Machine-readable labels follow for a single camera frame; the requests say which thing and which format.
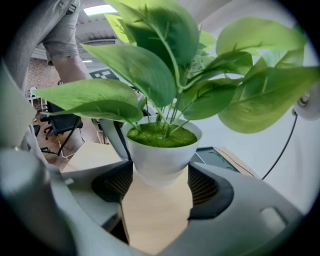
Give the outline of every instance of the black mesh grille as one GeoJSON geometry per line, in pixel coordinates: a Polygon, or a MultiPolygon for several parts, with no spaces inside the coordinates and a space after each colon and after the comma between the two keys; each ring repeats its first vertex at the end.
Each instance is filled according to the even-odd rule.
{"type": "Polygon", "coordinates": [[[219,190],[215,180],[193,169],[189,169],[188,172],[188,185],[192,193],[194,206],[209,201],[219,190]]]}
{"type": "Polygon", "coordinates": [[[104,181],[105,186],[116,194],[124,197],[129,190],[129,187],[133,181],[133,170],[125,170],[121,173],[106,178],[104,181]]]}

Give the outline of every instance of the ceiling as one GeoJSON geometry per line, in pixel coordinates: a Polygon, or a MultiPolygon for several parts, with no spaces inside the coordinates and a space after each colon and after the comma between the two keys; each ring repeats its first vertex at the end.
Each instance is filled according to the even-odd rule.
{"type": "MultiPolygon", "coordinates": [[[[197,23],[201,23],[213,12],[231,2],[231,0],[178,0],[178,2],[180,2],[184,7],[186,7],[186,9],[189,10],[197,23]]],[[[76,24],[75,40],[78,45],[80,57],[83,60],[93,61],[93,63],[86,64],[87,66],[98,64],[98,61],[96,61],[89,53],[83,50],[80,45],[81,43],[91,40],[117,38],[103,14],[87,16],[87,14],[84,12],[85,8],[104,4],[106,4],[104,0],[81,0],[79,17],[76,24]]],[[[46,59],[44,47],[39,45],[35,49],[32,57],[46,59]]]]}

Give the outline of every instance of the black cable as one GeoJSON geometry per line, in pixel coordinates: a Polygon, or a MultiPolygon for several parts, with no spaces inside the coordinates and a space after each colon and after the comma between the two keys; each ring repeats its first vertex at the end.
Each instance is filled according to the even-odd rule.
{"type": "Polygon", "coordinates": [[[66,139],[64,140],[63,144],[61,145],[59,151],[58,151],[58,156],[60,156],[60,153],[62,151],[62,149],[64,148],[64,146],[66,145],[67,141],[69,140],[69,138],[71,137],[71,135],[74,133],[75,129],[77,129],[78,123],[80,121],[80,116],[77,116],[74,122],[74,126],[71,130],[71,132],[69,133],[69,135],[66,137],[66,139]]]}
{"type": "Polygon", "coordinates": [[[291,136],[292,136],[292,133],[294,132],[294,129],[295,129],[295,126],[296,126],[296,122],[297,122],[297,118],[298,118],[298,115],[297,113],[294,113],[295,114],[295,119],[294,119],[294,122],[293,122],[293,126],[292,126],[292,129],[291,129],[291,132],[290,132],[290,135],[289,135],[289,138],[287,139],[280,155],[278,156],[278,158],[276,159],[276,161],[274,162],[274,164],[271,166],[270,170],[268,170],[268,172],[263,176],[262,180],[264,180],[268,174],[271,172],[271,170],[276,166],[276,164],[278,163],[279,159],[281,158],[282,154],[285,152],[286,148],[287,148],[287,145],[291,139],[291,136]]]}
{"type": "Polygon", "coordinates": [[[255,177],[250,171],[248,171],[247,169],[243,168],[240,164],[238,164],[235,160],[232,159],[232,157],[230,155],[228,155],[226,152],[222,151],[220,148],[214,147],[214,149],[217,149],[219,151],[221,151],[222,153],[226,154],[236,165],[240,166],[242,169],[244,169],[247,173],[249,173],[252,177],[255,177]]]}

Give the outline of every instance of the person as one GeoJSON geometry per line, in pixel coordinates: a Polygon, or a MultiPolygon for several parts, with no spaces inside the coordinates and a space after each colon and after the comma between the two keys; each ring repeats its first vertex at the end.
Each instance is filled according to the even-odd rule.
{"type": "MultiPolygon", "coordinates": [[[[47,35],[43,35],[43,39],[36,43],[36,45],[43,43],[46,49],[47,64],[55,67],[60,79],[64,83],[90,79],[91,77],[79,56],[76,45],[76,24],[81,5],[80,0],[44,0],[41,4],[42,5],[35,10],[35,12],[39,11],[40,13],[40,16],[37,16],[37,24],[48,29],[56,19],[56,25],[53,29],[51,29],[47,35]]],[[[28,41],[24,40],[23,37],[30,37],[30,44],[32,44],[32,34],[27,34],[27,26],[29,26],[29,28],[34,26],[33,22],[34,20],[31,20],[31,22],[29,20],[29,23],[24,24],[26,27],[23,27],[21,33],[16,35],[16,40],[13,41],[11,47],[20,49],[21,46],[24,46],[26,50],[28,50],[29,45],[25,45],[28,41]]],[[[22,92],[26,91],[27,79],[26,75],[24,75],[20,69],[24,68],[24,70],[26,70],[30,60],[28,59],[27,62],[24,62],[25,58],[23,52],[19,55],[16,54],[14,50],[9,50],[7,56],[4,58],[8,70],[22,92]]],[[[29,125],[20,148],[37,155],[44,163],[47,163],[38,145],[32,124],[29,125]]]]}

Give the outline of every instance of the wooden table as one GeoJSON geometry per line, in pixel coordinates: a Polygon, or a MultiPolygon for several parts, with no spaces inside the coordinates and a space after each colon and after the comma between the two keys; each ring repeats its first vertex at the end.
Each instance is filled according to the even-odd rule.
{"type": "MultiPolygon", "coordinates": [[[[80,171],[121,161],[112,146],[84,143],[63,169],[80,171]]],[[[143,182],[133,170],[133,182],[122,201],[130,246],[155,255],[174,241],[187,227],[192,195],[188,170],[169,187],[156,189],[143,182]]]]}

